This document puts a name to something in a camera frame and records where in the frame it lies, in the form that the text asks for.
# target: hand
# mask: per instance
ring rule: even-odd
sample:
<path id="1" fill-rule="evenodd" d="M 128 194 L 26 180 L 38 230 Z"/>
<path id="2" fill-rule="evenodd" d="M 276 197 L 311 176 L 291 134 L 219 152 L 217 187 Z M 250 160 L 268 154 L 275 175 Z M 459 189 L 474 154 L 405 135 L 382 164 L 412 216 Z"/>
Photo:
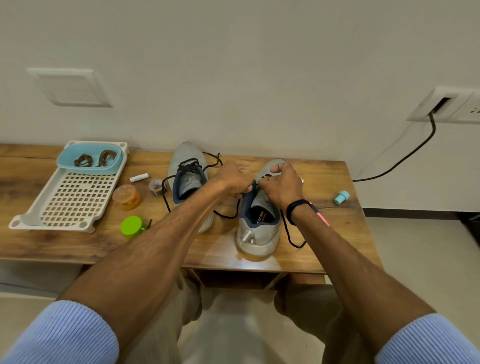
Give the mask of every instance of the hand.
<path id="1" fill-rule="evenodd" d="M 242 194 L 252 190 L 253 178 L 243 174 L 233 160 L 227 160 L 212 180 L 222 183 L 228 195 L 234 198 L 241 199 Z"/>
<path id="2" fill-rule="evenodd" d="M 270 172 L 282 174 L 264 177 L 259 180 L 258 186 L 278 208 L 286 211 L 292 202 L 303 199 L 301 178 L 290 163 L 276 164 Z"/>

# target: shoelace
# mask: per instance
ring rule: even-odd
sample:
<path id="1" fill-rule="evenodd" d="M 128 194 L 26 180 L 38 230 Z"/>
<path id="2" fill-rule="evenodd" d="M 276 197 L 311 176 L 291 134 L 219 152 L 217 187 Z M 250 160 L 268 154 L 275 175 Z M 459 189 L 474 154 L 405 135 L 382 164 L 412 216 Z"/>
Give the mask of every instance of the shoelace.
<path id="1" fill-rule="evenodd" d="M 207 154 L 209 156 L 212 156 L 213 158 L 216 158 L 216 162 L 214 164 L 209 164 L 208 166 L 205 166 L 203 168 L 204 172 L 207 170 L 207 168 L 215 167 L 219 164 L 220 164 L 220 166 L 223 166 L 223 162 L 220 159 L 220 153 L 218 153 L 217 155 L 214 155 L 214 154 L 211 154 L 211 153 L 208 153 L 208 152 L 202 152 L 202 153 Z M 184 160 L 183 162 L 181 162 L 179 164 L 179 168 L 177 169 L 177 172 L 179 170 L 183 170 L 185 172 L 200 174 L 200 172 L 198 171 L 198 166 L 200 166 L 200 162 L 198 161 L 198 159 L 197 158 L 190 158 L 190 159 Z M 162 191 L 165 190 L 164 189 L 165 188 L 165 182 L 168 181 L 170 178 L 174 178 L 175 176 L 176 176 L 176 174 L 174 174 L 172 176 L 168 176 L 162 181 Z M 167 198 L 165 197 L 165 194 L 162 194 L 162 195 L 163 195 L 163 200 L 165 201 L 165 205 L 167 206 L 168 212 L 172 212 L 172 210 L 170 209 L 170 206 L 168 205 L 168 201 L 167 201 Z M 219 215 L 221 218 L 236 218 L 239 214 L 239 205 L 240 205 L 240 200 L 238 200 L 238 202 L 237 202 L 237 213 L 235 214 L 235 216 L 222 215 L 218 211 L 215 211 L 215 210 L 213 210 L 213 212 L 216 215 Z"/>
<path id="2" fill-rule="evenodd" d="M 271 174 L 267 173 L 262 178 L 265 178 L 265 177 L 273 177 L 273 176 Z M 285 221 L 285 216 L 283 216 L 283 211 L 282 210 L 280 210 L 280 215 L 282 216 L 283 226 L 285 227 L 285 232 L 287 233 L 287 238 L 288 238 L 288 242 L 290 243 L 290 245 L 297 248 L 297 249 L 303 248 L 305 246 L 305 244 L 307 243 L 307 241 L 304 240 L 302 245 L 300 245 L 300 246 L 292 243 L 292 240 L 290 239 L 290 232 L 288 231 L 288 227 L 287 227 L 287 222 Z"/>

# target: leg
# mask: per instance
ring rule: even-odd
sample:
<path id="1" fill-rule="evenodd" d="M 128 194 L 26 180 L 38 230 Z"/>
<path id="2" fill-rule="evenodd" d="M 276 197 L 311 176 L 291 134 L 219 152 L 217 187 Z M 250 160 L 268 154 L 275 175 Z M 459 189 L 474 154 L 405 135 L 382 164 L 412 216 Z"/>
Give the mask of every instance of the leg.
<path id="1" fill-rule="evenodd" d="M 322 363 L 373 363 L 333 286 L 288 285 L 275 296 L 275 308 L 325 344 Z"/>
<path id="2" fill-rule="evenodd" d="M 120 354 L 118 363 L 180 364 L 181 328 L 201 313 L 200 289 L 179 274 L 157 315 Z"/>

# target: shoe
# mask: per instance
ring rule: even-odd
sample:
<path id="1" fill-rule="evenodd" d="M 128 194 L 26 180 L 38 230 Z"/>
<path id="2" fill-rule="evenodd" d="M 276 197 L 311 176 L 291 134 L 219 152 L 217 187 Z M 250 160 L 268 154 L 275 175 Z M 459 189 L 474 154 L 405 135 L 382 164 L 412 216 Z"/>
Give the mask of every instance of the shoe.
<path id="1" fill-rule="evenodd" d="M 265 176 L 277 176 L 270 168 L 275 164 L 285 163 L 283 159 L 268 162 L 257 174 L 257 180 Z M 252 191 L 243 195 L 240 211 L 237 245 L 244 253 L 255 257 L 268 256 L 274 252 L 280 238 L 280 210 L 266 193 L 258 188 L 254 181 Z"/>
<path id="2" fill-rule="evenodd" d="M 208 181 L 204 168 L 207 166 L 203 152 L 194 144 L 184 142 L 172 155 L 168 166 L 168 180 L 172 191 L 173 204 L 180 205 Z M 207 231 L 213 223 L 213 213 L 205 220 L 198 234 Z"/>

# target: black wristband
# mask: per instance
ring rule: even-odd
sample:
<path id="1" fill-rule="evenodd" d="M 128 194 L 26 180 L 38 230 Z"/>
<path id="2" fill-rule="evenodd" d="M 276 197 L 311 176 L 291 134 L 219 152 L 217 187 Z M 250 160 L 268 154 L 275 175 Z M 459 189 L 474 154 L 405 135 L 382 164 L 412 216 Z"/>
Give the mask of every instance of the black wristband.
<path id="1" fill-rule="evenodd" d="M 290 224 L 292 224 L 293 226 L 295 226 L 295 223 L 292 221 L 292 212 L 293 212 L 293 209 L 296 208 L 297 206 L 299 205 L 303 205 L 303 204 L 307 204 L 308 206 L 312 206 L 312 204 L 310 202 L 308 202 L 307 200 L 297 200 L 297 201 L 293 201 L 290 205 L 287 206 L 287 210 L 285 211 L 286 215 L 287 215 L 287 220 Z"/>

